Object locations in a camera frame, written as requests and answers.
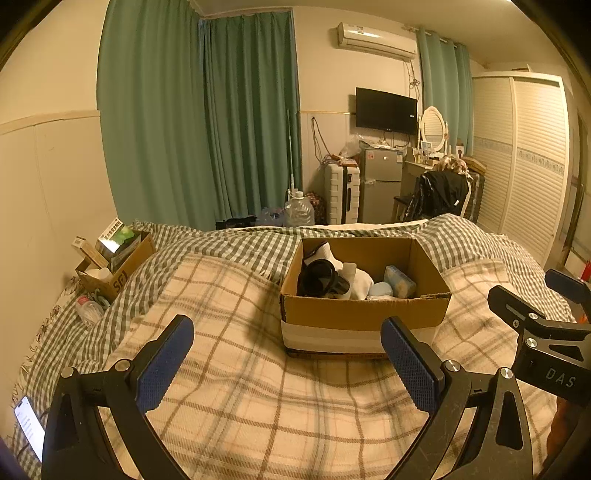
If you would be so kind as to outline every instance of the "white louvered wardrobe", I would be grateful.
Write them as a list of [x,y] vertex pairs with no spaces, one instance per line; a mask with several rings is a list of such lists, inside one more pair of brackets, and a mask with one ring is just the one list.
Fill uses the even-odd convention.
[[478,224],[504,233],[544,266],[558,230],[569,171],[562,78],[486,72],[473,77],[473,94],[473,154],[486,164]]

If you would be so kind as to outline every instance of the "green curtain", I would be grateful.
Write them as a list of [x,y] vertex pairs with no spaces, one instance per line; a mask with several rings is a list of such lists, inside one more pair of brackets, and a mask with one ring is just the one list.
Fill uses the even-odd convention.
[[435,106],[449,126],[449,145],[460,140],[466,154],[472,153],[472,73],[465,45],[442,42],[435,32],[417,31],[423,72],[424,108]]
[[124,222],[215,228],[199,16],[187,0],[111,0],[97,78],[103,147]]
[[199,22],[205,112],[222,218],[282,206],[291,156],[301,187],[297,62],[291,12]]

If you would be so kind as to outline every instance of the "plaid blanket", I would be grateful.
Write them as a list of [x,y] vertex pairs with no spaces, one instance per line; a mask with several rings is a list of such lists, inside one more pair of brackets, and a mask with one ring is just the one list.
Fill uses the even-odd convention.
[[[152,232],[157,252],[129,279],[102,321],[90,330],[74,309],[80,289],[72,288],[61,298],[24,359],[12,404],[5,406],[8,415],[12,415],[12,408],[22,396],[27,395],[44,424],[46,418],[42,414],[50,406],[60,371],[68,365],[80,372],[103,370],[132,319],[149,311],[186,255],[194,253],[237,262],[278,284],[302,237],[407,236],[417,239],[441,272],[475,260],[501,260],[520,296],[548,318],[574,321],[567,303],[545,287],[544,272],[527,251],[502,235],[484,233],[473,223],[454,215],[443,215],[421,225],[373,231],[259,227],[199,232],[184,226],[144,222],[136,222],[133,228]],[[0,433],[15,453],[27,444],[16,421]],[[40,463],[29,448],[23,451],[20,462],[30,477],[40,478]]]
[[[494,373],[511,365],[515,333],[488,310],[498,261],[444,273],[453,299],[434,347],[442,358]],[[191,478],[383,479],[416,437],[419,412],[387,361],[306,361],[285,354],[278,287],[233,262],[188,255],[145,317],[132,322],[107,367],[133,358],[176,314],[194,319],[193,347],[148,418]],[[536,467],[554,414],[552,395],[525,387]],[[112,417],[108,435],[137,478]],[[440,473],[453,466],[464,421]]]

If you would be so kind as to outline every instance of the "white wall-mounted air conditioner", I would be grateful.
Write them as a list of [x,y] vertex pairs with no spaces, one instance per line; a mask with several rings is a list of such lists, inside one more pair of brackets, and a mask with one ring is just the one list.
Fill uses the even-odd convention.
[[339,47],[361,50],[376,55],[412,60],[417,56],[417,42],[374,28],[340,23],[337,27]]

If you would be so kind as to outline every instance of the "ceiling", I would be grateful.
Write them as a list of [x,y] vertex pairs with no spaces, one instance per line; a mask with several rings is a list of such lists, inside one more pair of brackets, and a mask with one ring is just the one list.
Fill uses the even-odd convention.
[[481,64],[562,64],[552,42],[509,0],[190,0],[205,16],[269,7],[328,7],[423,26],[465,44]]

